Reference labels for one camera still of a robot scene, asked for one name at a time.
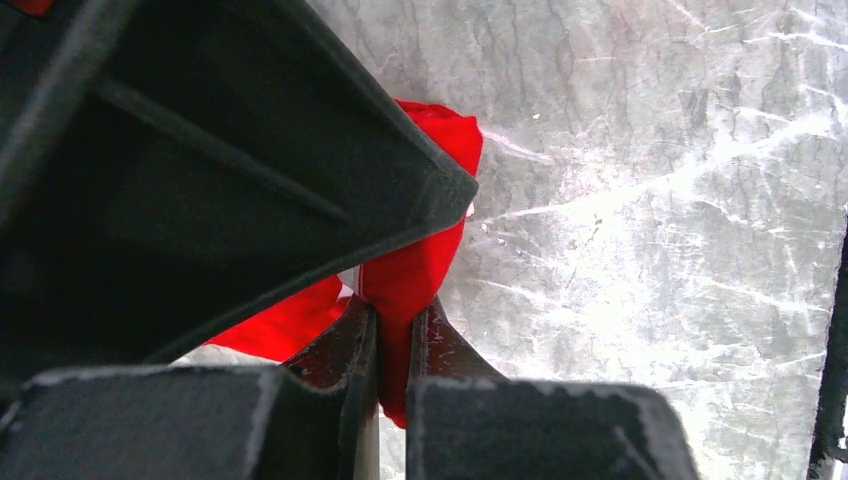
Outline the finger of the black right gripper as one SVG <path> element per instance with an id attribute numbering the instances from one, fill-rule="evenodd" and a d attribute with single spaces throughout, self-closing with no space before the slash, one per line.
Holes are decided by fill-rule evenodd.
<path id="1" fill-rule="evenodd" d="M 5 1 L 1 382 L 172 362 L 476 190 L 304 1 Z"/>

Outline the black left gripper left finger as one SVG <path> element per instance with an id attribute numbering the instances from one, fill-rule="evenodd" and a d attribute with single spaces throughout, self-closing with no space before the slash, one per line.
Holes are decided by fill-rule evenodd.
<path id="1" fill-rule="evenodd" d="M 376 314 L 281 366 L 47 371 L 1 421 L 5 479 L 375 479 Z"/>

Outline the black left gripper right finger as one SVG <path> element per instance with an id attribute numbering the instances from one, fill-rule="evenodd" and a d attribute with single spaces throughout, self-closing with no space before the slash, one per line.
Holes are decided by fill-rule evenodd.
<path id="1" fill-rule="evenodd" d="M 410 479 L 694 479 L 681 422 L 639 385 L 509 379 L 439 302 L 414 321 Z"/>

